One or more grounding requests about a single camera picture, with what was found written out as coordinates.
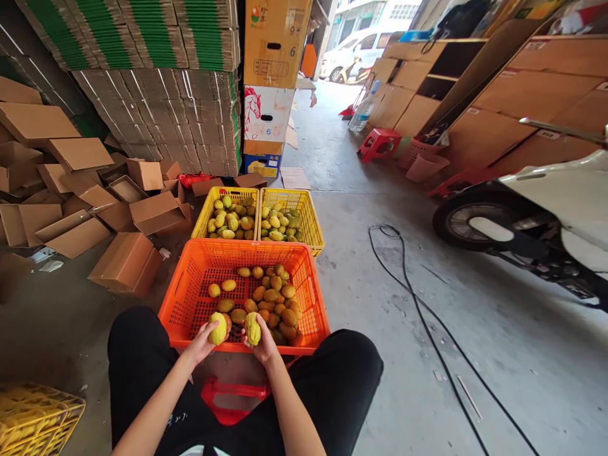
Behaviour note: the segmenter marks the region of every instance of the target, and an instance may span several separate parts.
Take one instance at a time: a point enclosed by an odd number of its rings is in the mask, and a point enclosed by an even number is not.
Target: water bottle
[[[355,115],[348,123],[348,129],[352,132],[359,133],[365,128],[369,116],[371,116],[374,111],[376,105],[376,97],[374,95],[380,88],[380,84],[381,82],[379,80],[374,83],[372,86],[372,94],[365,98],[355,111]]]

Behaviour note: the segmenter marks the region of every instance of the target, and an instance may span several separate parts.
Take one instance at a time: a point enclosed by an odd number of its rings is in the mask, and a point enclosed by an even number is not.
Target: yellow crate
[[[263,188],[260,207],[272,207],[280,203],[282,207],[297,209],[300,213],[300,228],[304,235],[304,243],[312,250],[312,256],[317,258],[325,248],[323,233],[312,197],[307,190]],[[262,240],[262,211],[258,211],[257,240]]]
[[[58,455],[85,405],[35,383],[0,384],[0,456]]]
[[[194,226],[194,230],[192,231],[192,236],[190,236],[190,239],[207,238],[209,236],[208,224],[209,220],[213,218],[213,213],[215,212],[215,207],[213,207],[213,203],[215,202],[215,200],[219,200],[225,195],[230,196],[230,199],[235,204],[241,204],[247,198],[253,198],[256,208],[255,220],[253,223],[253,239],[258,238],[258,217],[260,216],[259,190],[242,187],[213,187],[207,195],[205,204],[203,204],[203,209],[201,209],[201,214],[198,216],[198,220],[196,221],[196,225]]]

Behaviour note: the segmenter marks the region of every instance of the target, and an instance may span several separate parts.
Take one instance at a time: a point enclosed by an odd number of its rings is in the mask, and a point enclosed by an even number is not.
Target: leg
[[[371,340],[342,329],[289,370],[328,455],[353,452],[383,369]],[[225,434],[229,438],[222,438],[219,448],[231,455],[284,454],[272,396]]]
[[[108,339],[112,447],[163,382],[177,357],[152,309],[132,307],[116,318]],[[156,454],[173,453],[182,447],[185,451],[194,441],[200,443],[209,430],[219,427],[200,392],[188,382]]]

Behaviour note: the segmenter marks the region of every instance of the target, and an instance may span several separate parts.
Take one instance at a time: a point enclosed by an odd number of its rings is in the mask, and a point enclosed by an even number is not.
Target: person
[[[108,338],[112,455],[351,454],[384,368],[372,341],[341,329],[287,370],[260,316],[258,323],[262,339],[253,354],[272,394],[223,426],[190,381],[215,348],[207,336],[217,322],[205,324],[178,355],[152,309],[120,314]]]

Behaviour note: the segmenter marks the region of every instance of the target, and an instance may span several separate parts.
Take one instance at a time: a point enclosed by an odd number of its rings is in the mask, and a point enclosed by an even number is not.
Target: white car
[[[396,31],[372,27],[349,35],[336,49],[325,53],[319,76],[323,79],[329,78],[331,82],[344,82],[340,71],[352,65],[355,57],[361,60],[350,70],[351,75],[357,76],[360,69],[373,67]]]

